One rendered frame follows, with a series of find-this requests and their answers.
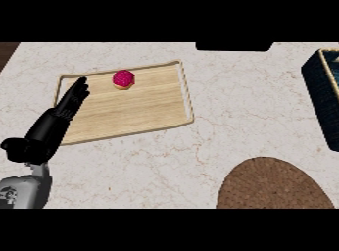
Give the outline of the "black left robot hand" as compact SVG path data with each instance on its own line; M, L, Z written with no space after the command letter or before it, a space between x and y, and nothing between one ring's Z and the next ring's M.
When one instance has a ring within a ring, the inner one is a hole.
M9 161L40 165L53 156L69 122L90 94L85 81L84 76L77 79L56 106L40 115L25 137L6 138L0 143Z

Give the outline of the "brown woven oval placemat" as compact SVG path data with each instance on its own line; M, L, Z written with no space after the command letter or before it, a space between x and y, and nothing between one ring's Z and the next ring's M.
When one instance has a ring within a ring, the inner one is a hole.
M227 173L217 209L332 209L332 202L309 175L272 157L244 160Z

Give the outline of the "dark blue wicker basket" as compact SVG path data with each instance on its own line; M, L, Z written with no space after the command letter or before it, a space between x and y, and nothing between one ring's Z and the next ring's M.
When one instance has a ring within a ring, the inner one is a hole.
M339 152L339 49L319 48L304 61L301 75L328 148Z

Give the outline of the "pale wooden tray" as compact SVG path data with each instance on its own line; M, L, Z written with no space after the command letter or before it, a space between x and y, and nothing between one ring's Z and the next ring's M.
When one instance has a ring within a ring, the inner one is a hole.
M84 76L90 95L68 126L62 145L184 126L193 122L183 65L173 60L131 67L134 84L127 90L112 86L116 70L63 74L56 83L53 103Z

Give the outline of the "pink frosted cupcake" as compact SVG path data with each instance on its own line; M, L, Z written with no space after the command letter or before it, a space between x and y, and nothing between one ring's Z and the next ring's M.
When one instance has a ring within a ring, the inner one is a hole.
M134 84L134 74L127 70L119 70L112 75L112 86L119 89L128 89L130 86Z

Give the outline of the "black appliance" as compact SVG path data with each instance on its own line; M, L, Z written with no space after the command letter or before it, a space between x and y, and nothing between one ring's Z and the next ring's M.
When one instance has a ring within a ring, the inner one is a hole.
M216 43L216 42L196 42L195 48L202 51L255 51L264 52L272 46L270 42L261 43Z

